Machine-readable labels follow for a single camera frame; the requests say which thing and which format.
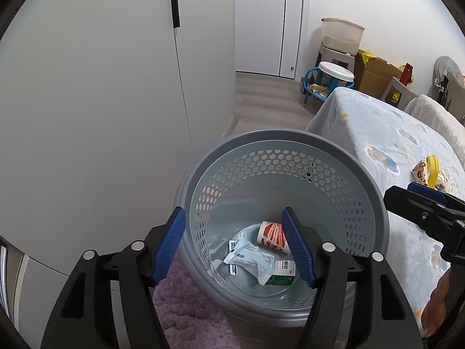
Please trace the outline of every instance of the laundry basket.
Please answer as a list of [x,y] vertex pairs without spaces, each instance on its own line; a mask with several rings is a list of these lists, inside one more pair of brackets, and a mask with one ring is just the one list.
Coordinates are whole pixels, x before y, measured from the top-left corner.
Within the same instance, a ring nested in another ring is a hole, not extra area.
[[260,130],[221,142],[186,172],[175,206],[186,210],[179,252],[195,283],[226,311],[263,325],[304,325],[316,290],[298,275],[290,286],[261,286],[243,269],[230,275],[222,262],[229,240],[256,243],[262,221],[279,222],[291,206],[302,224],[347,253],[387,250],[387,212],[369,173],[342,148],[302,131]]

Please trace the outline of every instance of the light blue blanket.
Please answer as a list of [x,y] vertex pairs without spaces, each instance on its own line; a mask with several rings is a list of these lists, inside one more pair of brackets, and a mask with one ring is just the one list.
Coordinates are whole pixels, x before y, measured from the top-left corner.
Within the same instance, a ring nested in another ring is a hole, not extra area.
[[[433,129],[383,101],[337,88],[306,129],[340,145],[370,172],[381,193],[406,188],[412,169],[427,155],[438,155],[453,184],[451,194],[465,200],[465,171],[446,140]],[[420,316],[449,263],[442,244],[415,224],[389,213],[387,260],[397,276],[421,329]]]

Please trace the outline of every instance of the red thermos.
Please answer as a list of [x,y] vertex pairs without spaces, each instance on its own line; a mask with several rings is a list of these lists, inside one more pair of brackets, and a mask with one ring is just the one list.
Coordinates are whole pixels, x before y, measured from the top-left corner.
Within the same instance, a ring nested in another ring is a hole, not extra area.
[[400,83],[407,86],[407,84],[410,82],[410,79],[412,78],[412,73],[413,73],[413,67],[412,65],[407,63],[399,79]]

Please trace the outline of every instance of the floor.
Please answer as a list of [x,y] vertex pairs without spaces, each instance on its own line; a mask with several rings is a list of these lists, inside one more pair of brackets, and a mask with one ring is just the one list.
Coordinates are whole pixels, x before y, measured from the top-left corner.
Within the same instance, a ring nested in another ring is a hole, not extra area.
[[[302,100],[300,84],[294,80],[237,73],[234,114],[238,121],[233,133],[265,127],[304,130],[322,102],[309,100],[303,107]],[[302,330],[264,327],[231,315],[228,321],[242,349],[293,348]]]
[[309,99],[303,107],[300,88],[294,80],[237,73],[234,114],[238,122],[233,133],[264,127],[304,130],[322,102]]

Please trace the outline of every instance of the fluffy rug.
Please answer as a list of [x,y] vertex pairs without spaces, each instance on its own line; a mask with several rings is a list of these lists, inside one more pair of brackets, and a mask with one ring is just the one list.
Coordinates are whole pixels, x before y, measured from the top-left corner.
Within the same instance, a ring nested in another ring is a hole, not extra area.
[[171,349],[240,349],[225,311],[201,293],[179,256],[155,289],[153,303]]

